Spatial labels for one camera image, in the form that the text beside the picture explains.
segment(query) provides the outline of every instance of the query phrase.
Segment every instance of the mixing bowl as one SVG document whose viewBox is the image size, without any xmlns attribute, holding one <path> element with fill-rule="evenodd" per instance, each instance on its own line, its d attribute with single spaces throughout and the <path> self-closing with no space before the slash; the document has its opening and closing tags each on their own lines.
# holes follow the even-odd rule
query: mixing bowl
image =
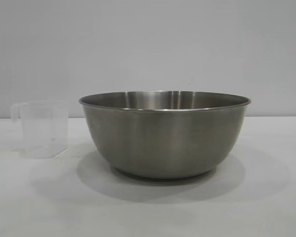
<svg viewBox="0 0 296 237">
<path fill-rule="evenodd" d="M 124 172 L 185 178 L 215 168 L 240 132 L 250 99 L 192 91 L 132 91 L 80 99 L 100 154 Z"/>
</svg>

